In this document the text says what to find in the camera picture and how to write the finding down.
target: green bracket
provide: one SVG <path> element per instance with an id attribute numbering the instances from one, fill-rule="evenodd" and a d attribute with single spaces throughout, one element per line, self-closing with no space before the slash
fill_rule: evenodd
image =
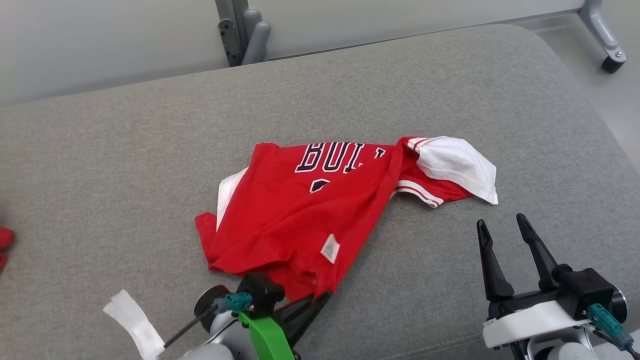
<path id="1" fill-rule="evenodd" d="M 249 325 L 249 335 L 260 360 L 294 360 L 289 342 L 272 318 L 252 319 L 245 313 L 238 320 Z"/>

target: black cable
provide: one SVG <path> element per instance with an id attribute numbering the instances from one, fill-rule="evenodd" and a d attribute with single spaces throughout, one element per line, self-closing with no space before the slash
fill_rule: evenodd
<path id="1" fill-rule="evenodd" d="M 177 332 L 176 335 L 173 335 L 172 338 L 167 340 L 166 343 L 164 343 L 164 348 L 168 348 L 169 345 L 171 345 L 174 341 L 176 341 L 179 337 L 181 337 L 192 326 L 194 326 L 196 323 L 198 323 L 200 320 L 202 320 L 203 317 L 211 314 L 213 311 L 215 311 L 217 309 L 218 309 L 218 306 L 216 304 L 211 304 L 211 306 L 209 306 L 202 314 L 200 314 L 200 316 L 198 316 L 197 318 L 193 319 L 191 322 L 189 322 L 187 324 L 187 326 L 183 327 L 179 332 Z"/>
<path id="2" fill-rule="evenodd" d="M 625 347 L 625 349 L 629 352 L 629 354 L 631 354 L 631 356 L 634 358 L 634 360 L 640 360 L 640 354 L 638 354 L 632 347 L 631 344 L 627 344 L 627 346 Z"/>
<path id="3" fill-rule="evenodd" d="M 613 343 L 613 341 L 606 336 L 605 334 L 602 334 L 602 332 L 600 332 L 600 329 L 594 329 L 593 331 L 591 331 L 595 336 L 598 336 L 601 339 L 607 340 L 608 343 L 610 343 L 611 345 L 615 345 Z"/>

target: white label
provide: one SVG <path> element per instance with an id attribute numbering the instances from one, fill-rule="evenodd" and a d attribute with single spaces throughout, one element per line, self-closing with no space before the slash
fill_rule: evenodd
<path id="1" fill-rule="evenodd" d="M 340 250 L 340 244 L 335 241 L 335 235 L 331 234 L 324 242 L 324 246 L 322 246 L 320 253 L 326 257 L 331 264 L 335 264 L 335 258 L 338 257 L 338 250 Z"/>

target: teal connector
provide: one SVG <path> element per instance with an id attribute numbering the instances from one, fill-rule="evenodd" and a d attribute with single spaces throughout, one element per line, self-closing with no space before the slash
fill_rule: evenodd
<path id="1" fill-rule="evenodd" d="M 597 328 L 611 338 L 611 343 L 620 351 L 626 351 L 634 343 L 634 339 L 627 334 L 619 321 L 616 320 L 602 305 L 589 306 L 587 317 Z"/>
<path id="2" fill-rule="evenodd" d="M 228 309 L 233 311 L 247 311 L 253 301 L 248 293 L 228 294 L 225 300 L 227 300 Z"/>

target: gray wall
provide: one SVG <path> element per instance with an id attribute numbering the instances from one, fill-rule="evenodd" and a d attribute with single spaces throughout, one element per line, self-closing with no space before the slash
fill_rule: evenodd
<path id="1" fill-rule="evenodd" d="M 214 0 L 1 0 L 0 104 L 227 66 Z"/>
<path id="2" fill-rule="evenodd" d="M 583 1 L 249 5 L 272 23 L 268 55 L 278 58 L 579 8 Z M 0 0 L 0 104 L 226 67 L 218 21 L 215 0 Z"/>

